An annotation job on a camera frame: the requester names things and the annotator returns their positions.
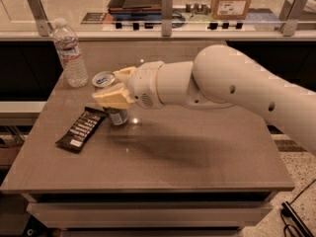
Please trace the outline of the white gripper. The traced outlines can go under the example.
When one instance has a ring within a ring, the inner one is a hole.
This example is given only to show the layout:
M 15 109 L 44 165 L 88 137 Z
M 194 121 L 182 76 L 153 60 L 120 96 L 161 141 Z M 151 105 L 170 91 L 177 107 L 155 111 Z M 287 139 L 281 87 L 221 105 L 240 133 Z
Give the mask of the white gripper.
M 146 62 L 139 67 L 130 66 L 114 72 L 119 83 L 92 94 L 104 108 L 129 109 L 137 103 L 143 109 L 161 109 L 157 93 L 157 75 L 162 61 Z

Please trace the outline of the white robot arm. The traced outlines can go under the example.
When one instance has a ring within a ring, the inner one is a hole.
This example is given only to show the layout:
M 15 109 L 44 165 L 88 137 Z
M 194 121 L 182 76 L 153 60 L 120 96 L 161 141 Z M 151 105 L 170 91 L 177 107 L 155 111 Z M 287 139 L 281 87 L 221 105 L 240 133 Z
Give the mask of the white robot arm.
M 260 116 L 316 154 L 316 93 L 285 81 L 243 52 L 222 44 L 192 61 L 147 62 L 114 73 L 116 83 L 93 94 L 102 107 L 177 105 L 208 110 L 236 105 Z

